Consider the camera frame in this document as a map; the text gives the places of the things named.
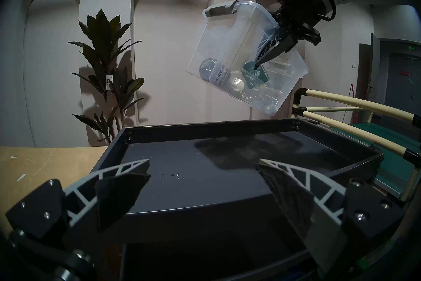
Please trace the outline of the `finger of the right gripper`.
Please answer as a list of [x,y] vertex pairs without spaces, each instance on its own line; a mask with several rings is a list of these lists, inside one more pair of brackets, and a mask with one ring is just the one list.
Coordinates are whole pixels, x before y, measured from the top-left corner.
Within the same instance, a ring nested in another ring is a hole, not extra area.
[[282,44],[278,45],[282,33],[282,29],[279,29],[271,39],[265,40],[262,48],[256,54],[256,60],[273,60],[283,53]]
[[298,38],[296,35],[288,31],[278,31],[278,34],[266,43],[256,55],[255,70],[257,70],[263,63],[278,57],[283,52],[288,52],[296,45],[297,42]]

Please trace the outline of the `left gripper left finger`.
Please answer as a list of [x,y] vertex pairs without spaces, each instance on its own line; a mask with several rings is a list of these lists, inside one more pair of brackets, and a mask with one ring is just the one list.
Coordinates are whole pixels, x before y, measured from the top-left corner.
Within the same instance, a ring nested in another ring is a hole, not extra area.
[[5,214],[14,230],[39,241],[57,239],[70,230],[99,234],[132,208],[149,181],[149,159],[97,170],[63,189],[49,179],[19,200]]

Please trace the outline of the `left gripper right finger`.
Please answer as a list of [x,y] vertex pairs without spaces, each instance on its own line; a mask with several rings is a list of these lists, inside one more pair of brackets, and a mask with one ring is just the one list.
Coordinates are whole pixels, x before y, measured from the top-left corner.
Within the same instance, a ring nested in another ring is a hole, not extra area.
[[323,276],[345,276],[397,230],[404,210],[367,178],[260,159],[256,169]]

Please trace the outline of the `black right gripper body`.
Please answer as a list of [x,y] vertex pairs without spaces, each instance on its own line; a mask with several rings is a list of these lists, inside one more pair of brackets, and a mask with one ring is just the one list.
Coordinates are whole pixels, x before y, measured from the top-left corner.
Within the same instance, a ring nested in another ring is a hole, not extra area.
[[321,42],[320,32],[314,27],[326,16],[323,0],[277,0],[281,5],[275,13],[275,20],[282,31],[288,31],[299,40],[306,40],[317,46]]

